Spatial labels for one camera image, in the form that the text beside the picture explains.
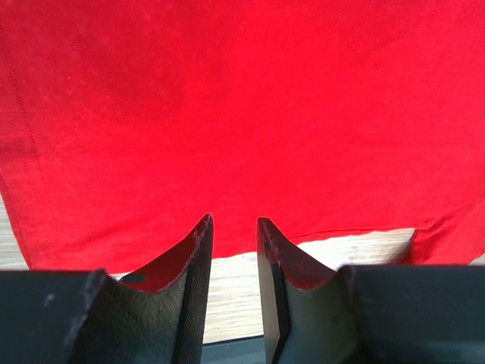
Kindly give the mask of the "red t shirt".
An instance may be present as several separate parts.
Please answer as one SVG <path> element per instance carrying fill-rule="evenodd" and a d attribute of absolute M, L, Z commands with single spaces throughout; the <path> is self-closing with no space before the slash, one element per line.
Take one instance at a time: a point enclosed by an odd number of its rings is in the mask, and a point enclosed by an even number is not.
<path fill-rule="evenodd" d="M 484 252 L 482 1 L 3 1 L 1 192 L 30 268 L 414 228 Z"/>

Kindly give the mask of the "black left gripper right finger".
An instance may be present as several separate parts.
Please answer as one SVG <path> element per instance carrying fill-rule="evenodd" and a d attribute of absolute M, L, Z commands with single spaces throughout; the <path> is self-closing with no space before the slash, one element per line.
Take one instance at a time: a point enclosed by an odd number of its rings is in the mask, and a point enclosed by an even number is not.
<path fill-rule="evenodd" d="M 290 242 L 269 218 L 257 226 L 258 279 L 268 363 L 362 363 L 345 282 Z"/>

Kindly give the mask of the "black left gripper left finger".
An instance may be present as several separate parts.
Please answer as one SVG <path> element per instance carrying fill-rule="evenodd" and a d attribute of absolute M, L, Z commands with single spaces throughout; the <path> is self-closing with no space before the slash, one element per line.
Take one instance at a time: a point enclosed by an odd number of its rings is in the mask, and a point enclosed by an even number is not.
<path fill-rule="evenodd" d="M 73 363 L 199 363 L 208 304 L 213 218 L 116 281 L 107 277 L 80 329 Z"/>

